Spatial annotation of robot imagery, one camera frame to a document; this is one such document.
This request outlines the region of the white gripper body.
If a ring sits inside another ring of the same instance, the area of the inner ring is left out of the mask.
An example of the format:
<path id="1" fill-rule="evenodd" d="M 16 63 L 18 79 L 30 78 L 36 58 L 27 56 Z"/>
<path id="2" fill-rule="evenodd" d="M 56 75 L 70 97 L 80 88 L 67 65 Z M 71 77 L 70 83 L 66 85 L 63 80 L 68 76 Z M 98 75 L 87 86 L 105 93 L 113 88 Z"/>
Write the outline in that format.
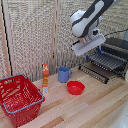
<path id="1" fill-rule="evenodd" d="M 88 43 L 84 44 L 82 42 L 74 44 L 71 49 L 75 52 L 77 56 L 80 56 L 93 48 L 101 45 L 106 41 L 104 35 L 102 33 L 96 35 L 92 40 Z"/>

